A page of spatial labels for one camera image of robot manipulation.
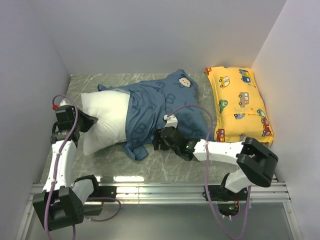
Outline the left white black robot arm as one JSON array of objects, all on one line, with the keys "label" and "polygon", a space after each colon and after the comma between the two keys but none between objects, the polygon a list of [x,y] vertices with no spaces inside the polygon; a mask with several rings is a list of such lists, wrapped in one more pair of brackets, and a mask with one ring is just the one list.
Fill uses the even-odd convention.
[{"label": "left white black robot arm", "polygon": [[33,196],[32,205],[46,232],[74,226],[84,220],[86,200],[101,195],[97,178],[91,174],[72,180],[81,133],[97,121],[72,105],[54,105],[57,121],[50,137],[52,159],[48,178],[41,193]]}]

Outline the blue cartoon mouse pillowcase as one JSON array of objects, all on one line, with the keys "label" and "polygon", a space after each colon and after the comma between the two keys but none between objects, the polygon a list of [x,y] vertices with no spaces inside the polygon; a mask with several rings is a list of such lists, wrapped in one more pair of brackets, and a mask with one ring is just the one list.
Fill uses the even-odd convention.
[{"label": "blue cartoon mouse pillowcase", "polygon": [[126,141],[122,144],[125,154],[141,161],[148,156],[145,145],[151,145],[156,130],[165,127],[164,116],[174,114],[177,128],[187,139],[209,138],[202,111],[198,105],[198,84],[183,69],[164,79],[144,80],[114,87],[115,91],[130,95],[125,123]]}]

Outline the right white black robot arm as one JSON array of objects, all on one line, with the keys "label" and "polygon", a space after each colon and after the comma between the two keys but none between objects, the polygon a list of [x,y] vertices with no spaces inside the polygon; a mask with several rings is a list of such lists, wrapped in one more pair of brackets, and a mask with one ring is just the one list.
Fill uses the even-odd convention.
[{"label": "right white black robot arm", "polygon": [[252,137],[231,143],[187,139],[172,126],[156,130],[154,135],[154,150],[172,150],[188,162],[216,161],[238,166],[237,171],[223,177],[216,190],[209,191],[215,201],[230,201],[251,185],[270,187],[279,161],[275,153]]}]

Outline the white pillow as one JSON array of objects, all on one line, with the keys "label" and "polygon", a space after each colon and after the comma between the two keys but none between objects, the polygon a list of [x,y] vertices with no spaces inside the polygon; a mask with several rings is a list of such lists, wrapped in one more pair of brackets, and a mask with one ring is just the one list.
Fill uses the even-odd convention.
[{"label": "white pillow", "polygon": [[81,94],[82,111],[97,118],[97,122],[84,133],[85,156],[127,140],[126,118],[129,100],[129,93],[118,90]]}]

